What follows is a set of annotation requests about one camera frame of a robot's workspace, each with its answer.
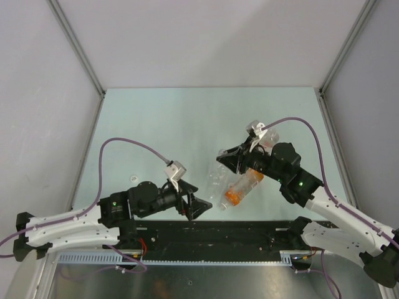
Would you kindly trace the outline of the clear unlabelled plastic bottle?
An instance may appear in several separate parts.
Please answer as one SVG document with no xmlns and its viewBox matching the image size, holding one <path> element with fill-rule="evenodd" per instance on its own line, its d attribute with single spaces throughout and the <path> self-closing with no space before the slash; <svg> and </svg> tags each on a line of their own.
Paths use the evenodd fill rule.
<svg viewBox="0 0 399 299">
<path fill-rule="evenodd" d="M 230 170 L 219 162 L 214 162 L 210 168 L 206 187 L 206 196 L 209 200 L 215 201 L 221 197 L 222 192 L 228 185 L 231 175 Z"/>
</svg>

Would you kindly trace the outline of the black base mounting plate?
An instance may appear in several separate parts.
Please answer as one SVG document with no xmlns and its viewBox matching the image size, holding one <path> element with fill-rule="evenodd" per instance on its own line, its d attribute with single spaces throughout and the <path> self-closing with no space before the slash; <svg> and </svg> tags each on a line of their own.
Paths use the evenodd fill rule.
<svg viewBox="0 0 399 299">
<path fill-rule="evenodd" d="M 118 250 L 144 250 L 162 257 L 258 257 L 282 251 L 312 255 L 318 249 L 307 245 L 300 230 L 308 223 L 295 221 L 129 221 L 122 226 Z"/>
</svg>

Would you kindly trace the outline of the aluminium frame post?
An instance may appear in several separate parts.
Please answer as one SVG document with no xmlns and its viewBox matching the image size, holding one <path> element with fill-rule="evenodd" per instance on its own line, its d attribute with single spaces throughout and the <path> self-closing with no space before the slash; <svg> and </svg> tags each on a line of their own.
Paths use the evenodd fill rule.
<svg viewBox="0 0 399 299">
<path fill-rule="evenodd" d="M 334 59 L 333 64 L 329 68 L 327 75 L 325 76 L 319 87 L 319 93 L 322 97 L 325 97 L 325 94 L 327 93 L 332 81 L 339 73 L 339 70 L 342 68 L 344 62 L 349 56 L 352 48 L 354 47 L 356 41 L 360 37 L 361 33 L 363 32 L 365 26 L 367 25 L 369 19 L 371 18 L 374 10 L 377 8 L 379 3 L 379 0 L 367 0 L 363 4 L 354 24 L 352 25 L 348 35 L 344 40 L 344 43 L 342 44 L 336 58 Z"/>
<path fill-rule="evenodd" d="M 80 62 L 84 72 L 87 74 L 90 83 L 93 85 L 96 92 L 102 96 L 105 93 L 105 90 L 100 83 L 97 74 L 92 67 L 92 64 L 85 53 L 84 48 L 82 47 L 77 34 L 75 33 L 73 27 L 71 26 L 70 21 L 68 20 L 67 15 L 65 14 L 60 2 L 57 0 L 47 0 L 47 5 L 49 6 L 50 10 L 52 11 L 56 21 L 58 22 L 61 30 L 63 31 L 65 38 L 67 39 L 71 49 L 75 53 L 78 61 Z"/>
</svg>

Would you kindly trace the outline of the right aluminium frame post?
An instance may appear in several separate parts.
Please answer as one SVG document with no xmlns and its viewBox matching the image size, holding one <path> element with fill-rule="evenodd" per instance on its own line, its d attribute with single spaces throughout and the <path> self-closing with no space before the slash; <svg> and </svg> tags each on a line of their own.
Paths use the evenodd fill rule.
<svg viewBox="0 0 399 299">
<path fill-rule="evenodd" d="M 332 81 L 339 73 L 339 70 L 342 68 L 344 62 L 349 56 L 352 48 L 354 47 L 356 41 L 360 37 L 361 33 L 363 32 L 365 26 L 367 25 L 369 19 L 371 18 L 374 10 L 377 8 L 379 3 L 379 0 L 367 0 L 363 4 L 354 24 L 352 25 L 348 35 L 344 40 L 344 43 L 342 44 L 336 58 L 334 59 L 333 64 L 329 68 L 327 75 L 325 76 L 319 87 L 319 93 L 322 97 L 325 97 L 325 94 L 327 93 Z"/>
</svg>

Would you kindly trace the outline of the left aluminium frame post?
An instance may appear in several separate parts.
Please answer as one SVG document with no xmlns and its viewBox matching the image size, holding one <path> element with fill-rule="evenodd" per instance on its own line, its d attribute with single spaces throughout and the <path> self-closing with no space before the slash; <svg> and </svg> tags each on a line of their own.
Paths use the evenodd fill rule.
<svg viewBox="0 0 399 299">
<path fill-rule="evenodd" d="M 58 22 L 61 30 L 63 31 L 65 38 L 67 39 L 71 49 L 75 53 L 78 61 L 80 62 L 84 72 L 87 74 L 90 83 L 93 85 L 96 92 L 102 96 L 105 93 L 105 90 L 100 83 L 97 74 L 92 67 L 92 64 L 85 53 L 84 48 L 82 47 L 77 34 L 75 33 L 73 27 L 71 26 L 70 21 L 68 20 L 67 15 L 65 14 L 60 2 L 57 0 L 47 0 L 47 5 L 49 6 L 50 10 L 52 11 L 56 21 Z"/>
</svg>

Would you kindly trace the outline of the orange label tea bottle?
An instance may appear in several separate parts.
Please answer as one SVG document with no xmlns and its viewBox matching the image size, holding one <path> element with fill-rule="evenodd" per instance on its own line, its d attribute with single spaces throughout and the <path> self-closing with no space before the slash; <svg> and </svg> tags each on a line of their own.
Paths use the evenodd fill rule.
<svg viewBox="0 0 399 299">
<path fill-rule="evenodd" d="M 228 185 L 222 193 L 219 207 L 225 211 L 229 207 L 237 206 L 264 179 L 264 175 L 253 170 L 247 170 L 235 183 Z"/>
</svg>

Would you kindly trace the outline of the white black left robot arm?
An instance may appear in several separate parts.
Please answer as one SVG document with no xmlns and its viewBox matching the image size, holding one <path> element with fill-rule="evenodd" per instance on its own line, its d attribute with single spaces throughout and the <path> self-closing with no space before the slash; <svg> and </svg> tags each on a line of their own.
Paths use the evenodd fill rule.
<svg viewBox="0 0 399 299">
<path fill-rule="evenodd" d="M 195 196 L 198 188 L 181 180 L 177 186 L 162 187 L 144 181 L 135 187 L 99 200 L 94 207 L 51 217 L 35 217 L 28 212 L 17 215 L 18 238 L 13 256 L 21 262 L 35 250 L 39 259 L 46 254 L 75 247 L 135 250 L 140 242 L 135 220 L 174 208 L 189 221 L 212 208 L 212 203 Z"/>
</svg>

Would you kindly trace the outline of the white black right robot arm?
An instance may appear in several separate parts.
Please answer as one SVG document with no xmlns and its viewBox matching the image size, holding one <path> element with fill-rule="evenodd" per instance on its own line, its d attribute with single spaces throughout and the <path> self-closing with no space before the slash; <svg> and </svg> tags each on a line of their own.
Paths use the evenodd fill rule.
<svg viewBox="0 0 399 299">
<path fill-rule="evenodd" d="M 325 249 L 359 265 L 375 282 L 387 288 L 398 283 L 398 231 L 365 215 L 340 200 L 326 183 L 300 166 L 301 156 L 291 143 L 278 143 L 270 153 L 248 142 L 231 148 L 216 158 L 234 173 L 253 169 L 280 183 L 280 193 L 333 223 L 323 229 L 307 220 L 304 227 L 288 233 L 295 250 L 306 245 Z"/>
</svg>

